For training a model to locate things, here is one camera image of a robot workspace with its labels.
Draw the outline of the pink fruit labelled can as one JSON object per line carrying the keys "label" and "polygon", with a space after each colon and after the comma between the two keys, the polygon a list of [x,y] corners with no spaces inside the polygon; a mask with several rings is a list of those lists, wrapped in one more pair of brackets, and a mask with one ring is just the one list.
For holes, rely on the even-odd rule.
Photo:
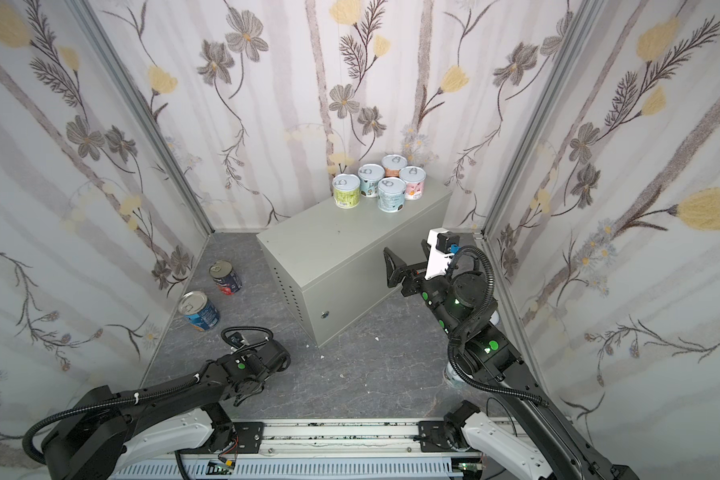
{"label": "pink fruit labelled can", "polygon": [[418,200],[423,196],[427,174],[417,166],[406,166],[399,171],[399,178],[405,183],[404,196],[407,201]]}

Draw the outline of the orange labelled can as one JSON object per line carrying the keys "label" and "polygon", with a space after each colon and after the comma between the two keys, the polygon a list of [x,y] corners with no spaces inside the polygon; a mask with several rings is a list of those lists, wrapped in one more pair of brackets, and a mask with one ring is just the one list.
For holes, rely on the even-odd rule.
{"label": "orange labelled can", "polygon": [[381,160],[385,177],[398,177],[400,171],[408,165],[406,157],[399,154],[385,155]]}

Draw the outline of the light blue can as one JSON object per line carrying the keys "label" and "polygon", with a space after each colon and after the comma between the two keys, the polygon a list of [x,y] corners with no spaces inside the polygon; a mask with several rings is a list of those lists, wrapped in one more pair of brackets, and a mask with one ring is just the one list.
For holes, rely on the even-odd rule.
{"label": "light blue can", "polygon": [[377,185],[378,208],[385,213],[400,211],[405,203],[406,183],[398,177],[386,177]]}

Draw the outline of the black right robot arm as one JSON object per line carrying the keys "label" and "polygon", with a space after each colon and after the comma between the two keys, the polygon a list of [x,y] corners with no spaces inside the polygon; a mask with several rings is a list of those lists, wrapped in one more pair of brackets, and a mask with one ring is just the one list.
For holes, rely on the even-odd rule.
{"label": "black right robot arm", "polygon": [[441,274],[428,277],[426,263],[408,265],[383,251],[387,284],[418,295],[447,335],[447,359],[466,385],[498,398],[528,439],[497,427],[469,401],[444,418],[453,449],[474,449],[518,479],[634,479],[627,465],[601,454],[543,391],[518,349],[490,318],[498,308],[495,275],[476,246],[447,253]]}

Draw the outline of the teal labelled white-lid can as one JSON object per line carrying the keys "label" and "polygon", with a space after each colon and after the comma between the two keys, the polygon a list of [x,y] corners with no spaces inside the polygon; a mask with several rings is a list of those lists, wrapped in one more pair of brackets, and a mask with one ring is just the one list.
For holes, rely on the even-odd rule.
{"label": "teal labelled white-lid can", "polygon": [[362,165],[357,172],[360,179],[360,194],[367,198],[378,196],[378,184],[385,177],[385,169],[378,164]]}

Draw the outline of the green labelled can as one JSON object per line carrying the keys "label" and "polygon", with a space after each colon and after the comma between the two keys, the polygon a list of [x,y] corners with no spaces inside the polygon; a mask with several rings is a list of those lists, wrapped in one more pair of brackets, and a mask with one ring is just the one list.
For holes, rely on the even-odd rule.
{"label": "green labelled can", "polygon": [[332,182],[333,198],[337,207],[352,209],[359,204],[360,179],[355,174],[339,174]]}

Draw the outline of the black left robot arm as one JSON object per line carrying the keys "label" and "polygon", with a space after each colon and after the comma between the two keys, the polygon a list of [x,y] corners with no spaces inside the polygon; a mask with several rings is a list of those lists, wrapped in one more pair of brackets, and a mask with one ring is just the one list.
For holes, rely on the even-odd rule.
{"label": "black left robot arm", "polygon": [[22,447],[53,479],[106,479],[168,452],[236,450],[241,435],[223,402],[239,406],[261,393],[290,361],[285,347],[268,339],[160,385],[120,393],[97,387],[73,408],[32,426]]}

